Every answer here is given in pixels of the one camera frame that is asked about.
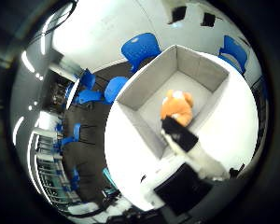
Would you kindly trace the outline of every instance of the chair leg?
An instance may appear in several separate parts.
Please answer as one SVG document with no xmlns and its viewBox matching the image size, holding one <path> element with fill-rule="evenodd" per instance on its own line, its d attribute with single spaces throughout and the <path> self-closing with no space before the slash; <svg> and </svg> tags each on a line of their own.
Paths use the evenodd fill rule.
<svg viewBox="0 0 280 224">
<path fill-rule="evenodd" d="M 97 125 L 81 124 L 80 128 L 96 128 Z"/>
<path fill-rule="evenodd" d="M 86 141 L 84 139 L 79 139 L 78 141 L 81 142 L 81 143 L 85 143 L 85 144 L 89 144 L 89 145 L 93 145 L 93 146 L 95 145 L 95 143 L 88 142 L 88 141 Z"/>
</svg>

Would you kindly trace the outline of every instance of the dark floor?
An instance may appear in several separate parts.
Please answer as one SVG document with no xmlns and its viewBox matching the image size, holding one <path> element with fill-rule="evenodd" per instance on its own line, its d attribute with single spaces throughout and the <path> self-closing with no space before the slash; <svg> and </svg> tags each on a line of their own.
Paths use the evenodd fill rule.
<svg viewBox="0 0 280 224">
<path fill-rule="evenodd" d="M 95 73 L 96 76 L 110 79 L 112 77 L 130 77 L 131 66 L 128 63 L 120 63 L 108 67 Z M 105 82 L 96 78 L 97 82 L 105 86 Z M 72 106 L 65 111 L 64 135 L 73 135 L 74 124 L 97 125 L 96 128 L 83 129 L 82 138 L 87 138 L 94 142 L 95 146 L 84 143 L 70 143 L 65 146 L 63 151 L 64 169 L 68 176 L 71 176 L 71 170 L 77 167 L 80 175 L 79 188 L 77 194 L 83 202 L 96 202 L 102 204 L 104 198 L 102 189 L 108 186 L 103 177 L 102 171 L 106 167 L 104 154 L 104 134 L 105 123 L 108 117 L 111 105 L 94 104 L 93 109 L 82 109 Z"/>
</svg>

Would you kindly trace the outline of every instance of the orange teddy bear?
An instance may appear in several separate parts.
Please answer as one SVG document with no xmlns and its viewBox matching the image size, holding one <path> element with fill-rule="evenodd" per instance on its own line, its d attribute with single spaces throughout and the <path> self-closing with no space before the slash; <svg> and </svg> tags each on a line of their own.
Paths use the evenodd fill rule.
<svg viewBox="0 0 280 224">
<path fill-rule="evenodd" d="M 191 122 L 193 98 L 188 92 L 168 90 L 161 105 L 161 119 L 169 116 L 186 127 Z"/>
</svg>

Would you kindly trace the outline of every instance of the wall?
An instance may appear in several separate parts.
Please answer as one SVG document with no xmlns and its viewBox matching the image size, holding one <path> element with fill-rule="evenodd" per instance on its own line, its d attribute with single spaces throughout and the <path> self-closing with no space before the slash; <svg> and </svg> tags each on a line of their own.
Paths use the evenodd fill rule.
<svg viewBox="0 0 280 224">
<path fill-rule="evenodd" d="M 206 1 L 188 1 L 186 6 L 185 19 L 169 25 L 161 0 L 80 0 L 73 15 L 54 32 L 52 45 L 83 69 L 95 72 L 126 61 L 121 46 L 141 33 L 153 33 L 162 50 L 179 44 L 215 55 L 223 46 L 223 35 L 230 35 L 251 51 L 246 79 L 252 85 L 261 74 L 260 67 L 253 50 L 239 38 L 245 39 L 241 31 Z M 204 12 L 217 16 L 214 27 L 200 25 Z"/>
</svg>

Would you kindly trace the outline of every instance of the blue chair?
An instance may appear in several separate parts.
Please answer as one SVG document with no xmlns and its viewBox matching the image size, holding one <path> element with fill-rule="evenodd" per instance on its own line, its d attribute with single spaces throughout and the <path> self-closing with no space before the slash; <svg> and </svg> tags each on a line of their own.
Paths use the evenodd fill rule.
<svg viewBox="0 0 280 224">
<path fill-rule="evenodd" d="M 234 62 L 232 62 L 229 58 L 222 55 L 222 53 L 231 55 L 238 62 L 240 68 L 235 65 Z M 232 65 L 236 70 L 239 71 L 239 73 L 243 74 L 245 72 L 247 54 L 245 50 L 240 46 L 240 44 L 230 36 L 224 35 L 224 48 L 220 48 L 218 57 Z"/>
<path fill-rule="evenodd" d="M 56 149 L 56 150 L 62 150 L 62 148 L 66 145 L 66 144 L 69 144 L 71 142 L 75 142 L 75 138 L 73 136 L 70 136 L 70 137 L 65 137 L 65 138 L 62 138 L 62 139 L 59 139 L 57 141 L 57 143 L 53 144 L 53 147 Z"/>
<path fill-rule="evenodd" d="M 88 102 L 101 102 L 103 104 L 113 104 L 114 100 L 118 96 L 120 90 L 129 79 L 126 77 L 113 77 L 104 91 L 104 97 L 99 91 L 84 90 L 81 91 L 75 98 L 75 104 L 86 104 Z"/>
<path fill-rule="evenodd" d="M 81 130 L 84 128 L 91 128 L 91 127 L 96 127 L 96 125 L 81 125 L 80 123 L 76 123 L 74 125 L 74 141 L 75 142 L 82 142 L 90 145 L 95 145 L 95 143 L 88 141 L 87 139 L 81 138 Z"/>
<path fill-rule="evenodd" d="M 103 87 L 96 82 L 97 77 L 107 82 L 105 78 L 94 75 L 93 73 L 91 73 L 91 71 L 88 68 L 86 68 L 80 80 L 80 84 L 90 91 L 92 90 L 95 84 L 102 89 Z"/>
<path fill-rule="evenodd" d="M 74 104 L 83 105 L 87 102 L 98 102 L 102 99 L 102 93 L 100 91 L 83 90 L 77 94 L 74 100 Z"/>
<path fill-rule="evenodd" d="M 108 168 L 103 169 L 103 176 L 105 177 L 106 181 L 110 185 L 110 187 L 104 188 L 102 190 L 102 193 L 104 194 L 104 196 L 106 196 L 106 198 L 110 199 L 110 198 L 113 198 L 116 195 L 118 195 L 119 189 L 116 186 L 116 184 L 114 183 L 114 181 L 112 180 Z"/>
<path fill-rule="evenodd" d="M 62 133 L 63 132 L 63 125 L 61 123 L 56 123 L 55 131 Z"/>
<path fill-rule="evenodd" d="M 113 77 L 105 88 L 104 103 L 109 105 L 113 104 L 115 98 L 128 80 L 126 77 Z"/>
<path fill-rule="evenodd" d="M 121 53 L 132 65 L 131 72 L 135 73 L 144 59 L 156 57 L 161 51 L 156 36 L 145 33 L 127 41 L 121 47 Z"/>
<path fill-rule="evenodd" d="M 114 181 L 111 178 L 111 174 L 109 173 L 108 168 L 104 168 L 103 169 L 103 176 L 105 177 L 105 179 L 109 182 L 109 184 L 114 188 L 117 189 L 118 187 L 116 186 L 116 184 L 114 183 Z"/>
</svg>

